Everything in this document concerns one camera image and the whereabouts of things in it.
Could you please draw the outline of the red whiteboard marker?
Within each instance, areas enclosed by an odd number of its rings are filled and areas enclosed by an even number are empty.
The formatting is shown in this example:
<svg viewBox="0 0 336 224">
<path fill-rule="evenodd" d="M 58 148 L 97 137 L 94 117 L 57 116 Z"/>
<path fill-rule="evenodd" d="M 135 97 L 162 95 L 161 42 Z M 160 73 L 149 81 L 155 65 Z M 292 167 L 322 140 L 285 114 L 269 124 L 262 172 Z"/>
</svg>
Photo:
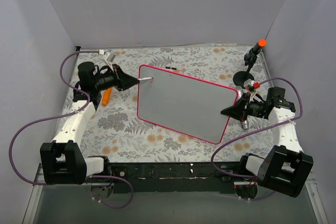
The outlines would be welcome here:
<svg viewBox="0 0 336 224">
<path fill-rule="evenodd" d="M 153 77 L 138 78 L 139 81 L 153 80 Z"/>
</svg>

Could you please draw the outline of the pink framed whiteboard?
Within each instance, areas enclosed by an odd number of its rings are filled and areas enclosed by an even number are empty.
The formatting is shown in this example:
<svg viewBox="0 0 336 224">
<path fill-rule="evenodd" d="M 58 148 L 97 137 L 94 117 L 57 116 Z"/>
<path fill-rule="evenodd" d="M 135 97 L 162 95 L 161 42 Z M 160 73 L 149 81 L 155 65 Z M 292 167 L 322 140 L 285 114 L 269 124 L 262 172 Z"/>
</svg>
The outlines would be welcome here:
<svg viewBox="0 0 336 224">
<path fill-rule="evenodd" d="M 149 65 L 139 67 L 137 116 L 166 129 L 219 144 L 229 117 L 222 109 L 234 105 L 236 89 Z"/>
</svg>

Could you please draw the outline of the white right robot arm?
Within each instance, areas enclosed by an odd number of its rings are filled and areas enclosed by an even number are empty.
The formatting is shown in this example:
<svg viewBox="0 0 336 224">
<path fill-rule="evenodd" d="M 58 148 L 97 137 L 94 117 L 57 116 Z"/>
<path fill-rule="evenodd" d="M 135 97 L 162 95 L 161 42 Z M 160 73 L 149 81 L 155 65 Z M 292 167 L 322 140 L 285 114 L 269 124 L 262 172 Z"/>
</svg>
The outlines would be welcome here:
<svg viewBox="0 0 336 224">
<path fill-rule="evenodd" d="M 272 128 L 273 147 L 265 158 L 247 153 L 240 159 L 238 176 L 242 180 L 257 178 L 257 184 L 290 197 L 297 197 L 313 167 L 313 158 L 299 144 L 294 123 L 295 105 L 285 99 L 285 89 L 268 89 L 265 101 L 257 101 L 250 92 L 221 114 L 238 121 L 248 116 L 266 119 Z"/>
</svg>

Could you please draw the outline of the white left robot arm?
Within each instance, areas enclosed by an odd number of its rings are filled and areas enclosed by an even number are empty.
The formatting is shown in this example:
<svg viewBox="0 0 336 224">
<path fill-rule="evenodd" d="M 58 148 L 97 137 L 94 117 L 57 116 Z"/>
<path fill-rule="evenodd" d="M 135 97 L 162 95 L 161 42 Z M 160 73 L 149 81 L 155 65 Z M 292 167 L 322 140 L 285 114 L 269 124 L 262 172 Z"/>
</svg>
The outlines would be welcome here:
<svg viewBox="0 0 336 224">
<path fill-rule="evenodd" d="M 127 90 L 140 83 L 138 78 L 124 73 L 120 66 L 99 68 L 86 61 L 78 66 L 79 81 L 75 84 L 71 116 L 60 132 L 40 148 L 41 164 L 46 184 L 83 184 L 94 175 L 100 182 L 111 178 L 112 170 L 105 156 L 85 158 L 80 150 L 83 134 L 100 104 L 101 92 L 116 88 Z"/>
</svg>

